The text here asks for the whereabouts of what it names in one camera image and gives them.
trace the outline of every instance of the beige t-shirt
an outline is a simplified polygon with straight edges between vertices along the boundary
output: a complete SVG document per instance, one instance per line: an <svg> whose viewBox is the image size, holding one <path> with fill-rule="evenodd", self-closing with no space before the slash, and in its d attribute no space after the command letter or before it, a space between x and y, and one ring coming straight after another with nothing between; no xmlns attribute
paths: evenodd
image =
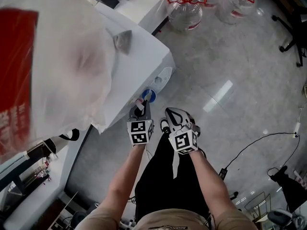
<svg viewBox="0 0 307 230"><path fill-rule="evenodd" d="M76 230L117 230L118 223L112 217L112 211L97 208L88 215ZM206 220L184 209L164 209L144 216L135 226L135 230L208 230ZM257 230L256 226L240 211L224 212L215 219L217 230Z"/></svg>

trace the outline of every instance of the black and white marker cube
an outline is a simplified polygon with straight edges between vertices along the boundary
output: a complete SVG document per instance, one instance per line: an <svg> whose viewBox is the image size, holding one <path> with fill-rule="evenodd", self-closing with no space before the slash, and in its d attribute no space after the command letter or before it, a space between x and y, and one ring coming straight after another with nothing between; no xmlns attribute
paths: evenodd
<svg viewBox="0 0 307 230"><path fill-rule="evenodd" d="M187 154L198 150L197 135L191 129L180 134L172 133L168 139L174 150L179 154Z"/></svg>
<svg viewBox="0 0 307 230"><path fill-rule="evenodd" d="M147 144L154 132L152 120L127 122L128 133L132 145Z"/></svg>

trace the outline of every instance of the forearm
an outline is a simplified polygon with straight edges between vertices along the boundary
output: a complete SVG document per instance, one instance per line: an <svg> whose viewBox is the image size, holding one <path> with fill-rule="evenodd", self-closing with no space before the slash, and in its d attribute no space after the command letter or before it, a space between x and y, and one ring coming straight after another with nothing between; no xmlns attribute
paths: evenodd
<svg viewBox="0 0 307 230"><path fill-rule="evenodd" d="M202 194L209 210L217 217L228 209L236 209L231 202L225 183L209 164L201 151L190 153Z"/></svg>
<svg viewBox="0 0 307 230"><path fill-rule="evenodd" d="M132 191L145 145L132 148L125 163L112 179L107 196L99 207L113 211L114 218L119 221Z"/></svg>

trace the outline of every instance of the office chair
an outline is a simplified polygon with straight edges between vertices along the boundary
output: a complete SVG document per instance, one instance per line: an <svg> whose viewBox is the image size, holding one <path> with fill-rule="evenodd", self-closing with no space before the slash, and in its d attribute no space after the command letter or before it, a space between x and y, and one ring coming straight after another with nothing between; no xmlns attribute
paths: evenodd
<svg viewBox="0 0 307 230"><path fill-rule="evenodd" d="M300 6L296 7L289 18L289 22L292 28L288 26L281 18L275 15L272 16L272 19L274 21L279 21L289 31L289 33L291 33L293 37L292 41L286 48L279 46L279 50L283 53L288 51L294 44L296 44L300 60L300 62L296 63L297 67L303 66L303 57L306 57L305 48L307 48L307 20L302 20L302 15L306 14L307 8Z"/></svg>

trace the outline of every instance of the person's left arm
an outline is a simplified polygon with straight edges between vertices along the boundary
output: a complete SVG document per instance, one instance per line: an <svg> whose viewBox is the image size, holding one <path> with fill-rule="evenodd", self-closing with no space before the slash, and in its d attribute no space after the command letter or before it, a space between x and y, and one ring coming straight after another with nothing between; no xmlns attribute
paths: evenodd
<svg viewBox="0 0 307 230"><path fill-rule="evenodd" d="M145 145L135 145L125 163L113 177L100 206L89 214L76 230L116 230L132 191Z"/></svg>

